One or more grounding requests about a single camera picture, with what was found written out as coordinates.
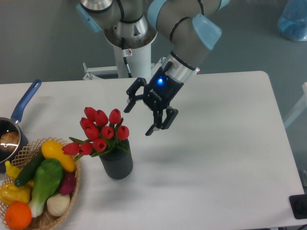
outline yellow bell pepper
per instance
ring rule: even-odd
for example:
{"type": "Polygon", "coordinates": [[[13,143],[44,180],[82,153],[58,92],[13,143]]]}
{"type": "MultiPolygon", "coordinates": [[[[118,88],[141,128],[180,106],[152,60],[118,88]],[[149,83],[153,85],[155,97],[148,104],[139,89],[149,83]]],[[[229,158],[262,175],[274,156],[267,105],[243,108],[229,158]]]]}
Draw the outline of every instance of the yellow bell pepper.
{"type": "MultiPolygon", "coordinates": [[[[12,178],[13,180],[15,180],[18,176],[18,174],[20,173],[21,169],[11,165],[10,161],[6,161],[5,162],[5,167],[6,167],[6,174],[12,178]]],[[[26,185],[30,186],[31,188],[33,188],[34,186],[34,181],[30,180],[26,185]]]]}
{"type": "Polygon", "coordinates": [[[10,206],[20,201],[28,204],[31,197],[31,188],[28,186],[16,187],[14,183],[6,183],[0,186],[0,200],[10,206]]]}
{"type": "Polygon", "coordinates": [[[55,140],[46,140],[42,144],[42,153],[46,159],[57,159],[65,171],[72,173],[76,169],[76,164],[72,156],[64,154],[62,148],[63,145],[61,143],[55,140]]]}

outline tulip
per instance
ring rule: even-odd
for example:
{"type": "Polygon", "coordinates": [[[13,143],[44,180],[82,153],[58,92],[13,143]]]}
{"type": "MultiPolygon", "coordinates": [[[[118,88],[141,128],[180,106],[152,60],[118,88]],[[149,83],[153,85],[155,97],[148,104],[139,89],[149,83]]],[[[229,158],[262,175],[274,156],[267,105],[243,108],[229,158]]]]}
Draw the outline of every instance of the tulip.
{"type": "Polygon", "coordinates": [[[121,122],[120,111],[118,109],[113,109],[109,116],[109,121],[111,124],[119,124],[121,122]]]}
{"type": "Polygon", "coordinates": [[[88,127],[84,130],[84,132],[90,141],[94,141],[99,138],[99,130],[96,127],[88,127]]]}
{"type": "Polygon", "coordinates": [[[86,107],[84,109],[84,113],[90,121],[93,121],[93,122],[95,121],[95,114],[96,114],[95,109],[93,109],[92,107],[86,107]]]}
{"type": "Polygon", "coordinates": [[[81,121],[80,121],[80,125],[82,127],[83,130],[86,130],[87,128],[96,128],[95,124],[93,121],[85,118],[85,117],[82,117],[81,118],[81,121]]]}
{"type": "Polygon", "coordinates": [[[118,127],[117,137],[120,140],[126,140],[129,136],[129,129],[126,126],[118,127]]]}
{"type": "Polygon", "coordinates": [[[79,153],[80,146],[77,142],[72,142],[65,145],[62,150],[66,155],[77,155],[79,153]]]}
{"type": "Polygon", "coordinates": [[[80,145],[80,154],[81,155],[89,155],[93,151],[92,144],[89,142],[84,142],[80,145]]]}
{"type": "Polygon", "coordinates": [[[107,125],[109,119],[107,118],[107,115],[105,114],[104,111],[97,110],[95,113],[95,121],[99,127],[103,127],[107,125]]]}
{"type": "Polygon", "coordinates": [[[111,139],[114,136],[114,130],[110,126],[105,126],[101,129],[101,135],[104,138],[111,139]]]}
{"type": "Polygon", "coordinates": [[[106,149],[106,141],[103,139],[96,139],[93,141],[93,148],[97,151],[97,152],[102,152],[103,150],[106,149]]]}

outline blue pot handle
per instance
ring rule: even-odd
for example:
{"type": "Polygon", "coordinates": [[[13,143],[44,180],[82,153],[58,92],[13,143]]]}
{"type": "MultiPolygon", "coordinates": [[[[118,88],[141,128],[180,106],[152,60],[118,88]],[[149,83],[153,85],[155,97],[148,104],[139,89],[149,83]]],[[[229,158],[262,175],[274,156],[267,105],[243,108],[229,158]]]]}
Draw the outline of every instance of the blue pot handle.
{"type": "Polygon", "coordinates": [[[42,84],[42,81],[37,79],[35,80],[32,85],[29,87],[29,89],[27,90],[27,92],[25,92],[25,94],[23,95],[23,97],[20,99],[20,101],[18,102],[18,104],[16,105],[11,118],[14,119],[16,122],[21,122],[21,119],[23,117],[24,114],[24,108],[26,107],[26,105],[28,104],[28,102],[31,100],[31,98],[33,97],[33,95],[36,93],[36,91],[38,90],[38,88],[40,87],[40,85],[42,84]]]}

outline blue object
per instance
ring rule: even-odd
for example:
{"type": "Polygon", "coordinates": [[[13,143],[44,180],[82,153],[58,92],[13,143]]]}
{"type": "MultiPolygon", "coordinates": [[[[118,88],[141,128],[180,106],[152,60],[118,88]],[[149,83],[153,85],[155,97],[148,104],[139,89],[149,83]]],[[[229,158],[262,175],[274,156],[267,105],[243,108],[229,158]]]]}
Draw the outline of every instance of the blue object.
{"type": "Polygon", "coordinates": [[[166,1],[167,0],[154,0],[148,8],[147,19],[156,30],[159,12],[166,1]]]}
{"type": "Polygon", "coordinates": [[[76,10],[81,20],[84,22],[88,29],[90,29],[93,33],[102,31],[100,26],[92,19],[92,17],[86,12],[86,10],[83,9],[80,3],[76,5],[76,10]]]}
{"type": "Polygon", "coordinates": [[[158,83],[158,85],[163,85],[163,82],[164,82],[164,81],[163,81],[163,79],[162,79],[162,77],[161,77],[161,78],[158,79],[158,82],[157,82],[157,83],[158,83]]]}
{"type": "Polygon", "coordinates": [[[11,115],[12,119],[17,120],[19,122],[21,121],[23,114],[24,114],[24,108],[29,103],[29,101],[31,100],[33,95],[36,93],[36,91],[38,90],[38,88],[40,87],[41,84],[42,84],[41,80],[35,80],[31,84],[31,86],[29,87],[27,92],[25,92],[23,97],[20,99],[20,101],[16,105],[16,107],[15,107],[15,109],[14,109],[12,115],[11,115]]]}
{"type": "Polygon", "coordinates": [[[307,0],[289,0],[278,20],[281,33],[295,41],[307,40],[307,0]]]}
{"type": "Polygon", "coordinates": [[[192,19],[193,27],[202,43],[212,50],[222,35],[222,30],[202,14],[192,19]]]}
{"type": "Polygon", "coordinates": [[[218,9],[218,11],[223,8],[225,5],[227,5],[229,3],[230,0],[221,0],[221,5],[220,8],[218,9]]]}

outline saucepan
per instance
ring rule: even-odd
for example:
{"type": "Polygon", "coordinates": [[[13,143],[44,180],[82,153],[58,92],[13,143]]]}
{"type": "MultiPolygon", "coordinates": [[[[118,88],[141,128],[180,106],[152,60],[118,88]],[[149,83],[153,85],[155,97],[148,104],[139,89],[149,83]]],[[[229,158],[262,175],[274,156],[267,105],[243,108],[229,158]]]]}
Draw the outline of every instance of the saucepan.
{"type": "Polygon", "coordinates": [[[24,108],[36,93],[41,80],[35,80],[21,100],[16,105],[11,118],[0,117],[0,173],[4,173],[5,161],[11,161],[19,150],[22,150],[29,141],[18,126],[23,117],[24,108]]]}

